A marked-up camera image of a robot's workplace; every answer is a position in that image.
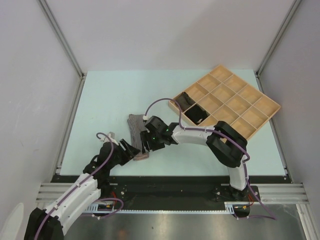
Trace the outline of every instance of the black base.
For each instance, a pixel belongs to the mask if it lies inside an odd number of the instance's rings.
[[[34,240],[37,230],[46,216],[46,210],[36,208],[30,214],[24,240]],[[57,217],[49,216],[43,225],[38,240],[63,240],[62,226]]]
[[[118,184],[112,186],[124,201],[124,210],[138,211],[217,211],[225,210],[225,202],[249,202],[248,190],[243,198],[232,197],[229,186],[220,184]]]
[[[52,177],[51,183],[73,184],[79,178],[78,175],[59,175]],[[111,183],[195,183],[195,184],[229,184],[229,176],[110,176]],[[251,184],[291,184],[289,175],[286,176],[250,176]]]

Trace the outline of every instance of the aluminum frame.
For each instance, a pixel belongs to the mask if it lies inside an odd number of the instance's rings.
[[[37,2],[39,3],[39,6],[43,11],[44,16],[47,18],[50,26],[52,27],[54,34],[57,36],[59,42],[61,43],[61,47],[65,51],[69,60],[71,61],[73,68],[75,69],[75,71],[80,77],[77,93],[73,101],[69,120],[65,129],[65,134],[61,141],[59,154],[56,159],[56,165],[54,170],[52,171],[52,176],[53,176],[55,173],[57,174],[60,173],[63,157],[65,154],[66,146],[71,133],[72,124],[76,116],[76,112],[79,105],[80,96],[83,90],[86,76],[82,72],[78,64],[78,61],[74,53],[72,52],[70,45],[68,44],[63,32],[61,31],[61,28],[58,25],[48,3],[46,2],[46,0],[37,0]],[[295,0],[293,2],[268,52],[264,56],[259,68],[257,69],[257,72],[256,72],[257,82],[262,92],[263,92],[263,89],[261,86],[259,76],[264,70],[264,67],[266,66],[272,53],[275,51],[286,29],[290,25],[290,22],[292,21],[295,13],[297,12],[301,2],[302,0]],[[279,142],[275,124],[273,120],[271,120],[270,123],[271,123],[273,134],[275,136],[276,144],[278,146],[278,150],[280,152],[282,163],[286,169],[287,164],[281,148],[281,144]],[[71,183],[43,183],[40,187],[38,197],[35,201],[35,207],[43,209],[50,202],[53,202],[57,198],[59,198],[59,196],[62,195],[71,185],[72,185]],[[259,187],[261,200],[264,204],[296,204],[306,238],[308,240],[319,239],[319,230],[317,229],[317,225],[315,224],[315,219],[313,217],[313,213],[310,208],[309,201],[302,184],[257,184],[257,186]]]

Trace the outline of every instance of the white panel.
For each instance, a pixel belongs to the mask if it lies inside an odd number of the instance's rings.
[[[303,1],[261,76],[266,93],[282,105],[274,116],[289,171],[303,182],[320,221],[320,4]]]
[[[57,205],[66,195],[68,195],[72,189],[76,187],[80,182],[82,182],[86,177],[88,177],[89,174],[81,174],[79,178],[76,180],[76,182],[63,194],[61,195],[57,200],[55,200],[51,205],[49,205],[46,209],[46,213],[49,213],[55,205]],[[51,213],[51,216],[55,217],[57,216],[59,218],[60,223],[63,225],[65,221],[70,217],[70,215],[73,213],[73,211],[82,203],[84,200],[97,189],[98,187],[98,181],[94,179],[94,177],[90,177],[87,181],[85,181],[80,187],[78,187],[74,192],[69,195],[59,206],[57,210],[55,210],[53,213]],[[89,202],[88,205],[90,205],[92,202],[97,200],[100,197],[100,189],[98,190],[99,195],[93,199],[91,202]]]
[[[241,163],[239,167],[235,168],[228,167],[228,172],[230,176],[230,186],[240,191],[245,189],[247,182],[244,164]]]
[[[79,79],[37,1],[1,1],[0,16],[0,229],[23,203],[20,240],[55,164]]]
[[[63,235],[66,235],[72,224],[80,217],[80,215],[90,206],[91,203],[96,201],[101,195],[101,190],[96,189],[90,193],[79,205],[76,205],[75,210],[67,217],[61,225],[63,226]]]
[[[84,71],[257,69],[293,0],[48,0]]]
[[[194,129],[203,129],[204,127],[192,126]],[[214,126],[208,126],[205,129],[214,130]],[[204,132],[204,131],[194,131],[189,130],[185,131],[183,128],[176,126],[172,133],[173,140],[178,144],[199,144],[207,146],[206,141],[207,138],[212,134],[212,132]]]

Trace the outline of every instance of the light green table surface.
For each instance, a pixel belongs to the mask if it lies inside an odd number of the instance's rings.
[[[89,71],[81,94],[70,138],[62,162],[61,175],[79,175],[102,143],[97,132],[114,132],[117,140],[131,143],[127,124],[129,114],[144,114],[160,98],[172,98],[210,70],[138,70]],[[253,70],[232,70],[258,88]],[[148,115],[157,115],[167,124],[178,116],[163,101],[154,105]],[[285,171],[269,122],[248,142],[251,160],[249,174],[283,176]],[[151,152],[141,161],[116,166],[113,176],[224,176],[223,166],[206,146],[180,144]]]

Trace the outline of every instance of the fabric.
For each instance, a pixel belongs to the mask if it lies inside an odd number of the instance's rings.
[[[143,147],[140,137],[140,132],[147,130],[144,126],[143,116],[143,114],[130,114],[127,119],[131,134],[131,145],[140,150],[140,153],[133,158],[136,161],[147,159],[149,157],[149,152]]]
[[[186,92],[181,93],[175,100],[180,105],[183,112],[196,103]]]

